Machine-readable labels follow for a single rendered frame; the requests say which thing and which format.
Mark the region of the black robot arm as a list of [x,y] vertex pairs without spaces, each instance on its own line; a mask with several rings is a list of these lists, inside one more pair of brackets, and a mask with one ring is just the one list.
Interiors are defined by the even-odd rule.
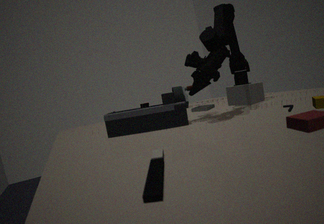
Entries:
[[[231,74],[234,74],[234,86],[248,84],[247,72],[250,69],[247,60],[239,50],[233,25],[234,7],[232,4],[221,4],[213,9],[215,12],[214,28],[211,28],[211,26],[206,27],[200,34],[199,39],[207,51],[210,52],[209,55],[217,57],[222,63],[226,57],[229,58]],[[230,46],[230,50],[227,49],[226,45]],[[197,51],[193,51],[192,54],[187,55],[184,65],[197,68],[196,70],[199,72],[198,68],[205,64],[205,60],[206,56],[201,58]]]

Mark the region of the olive yellow block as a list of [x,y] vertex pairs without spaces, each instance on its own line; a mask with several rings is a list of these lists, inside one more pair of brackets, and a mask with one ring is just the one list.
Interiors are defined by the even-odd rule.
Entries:
[[316,109],[324,108],[324,96],[314,96],[312,97],[313,107]]

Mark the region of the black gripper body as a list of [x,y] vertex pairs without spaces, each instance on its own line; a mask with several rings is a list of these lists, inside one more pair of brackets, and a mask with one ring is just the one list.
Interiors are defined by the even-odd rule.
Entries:
[[208,55],[205,60],[205,64],[198,68],[198,71],[194,71],[191,75],[199,73],[202,77],[210,81],[213,78],[213,81],[217,81],[220,77],[220,72],[217,71],[218,68],[221,68],[222,62],[213,55]]

